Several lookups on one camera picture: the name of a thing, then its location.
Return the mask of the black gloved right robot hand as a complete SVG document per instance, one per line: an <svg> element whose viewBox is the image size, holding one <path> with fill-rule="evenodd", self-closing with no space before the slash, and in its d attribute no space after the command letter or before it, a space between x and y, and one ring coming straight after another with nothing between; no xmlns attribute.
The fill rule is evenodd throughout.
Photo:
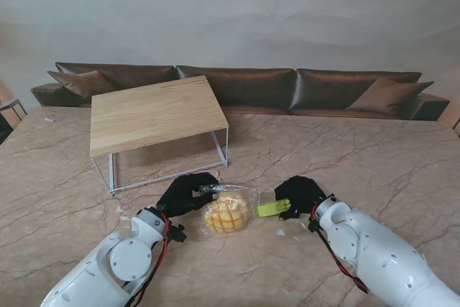
<svg viewBox="0 0 460 307"><path fill-rule="evenodd" d="M275 188L277 201L288 199L291 207L283 211L279 218L298 219L301 214L311 214L319 200L324 200L326 194L312 178L293 176Z"/></svg>

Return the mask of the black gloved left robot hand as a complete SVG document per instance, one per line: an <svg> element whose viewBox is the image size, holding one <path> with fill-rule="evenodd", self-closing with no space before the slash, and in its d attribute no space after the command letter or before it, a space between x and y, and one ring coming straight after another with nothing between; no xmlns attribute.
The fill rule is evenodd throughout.
<svg viewBox="0 0 460 307"><path fill-rule="evenodd" d="M212 202L214 197L212 192L200 196L194 196L193 193L199 192L201 186L218 184L218 180L208 172L181 175L170 184L157 202L156 209L168 218L197 211Z"/></svg>

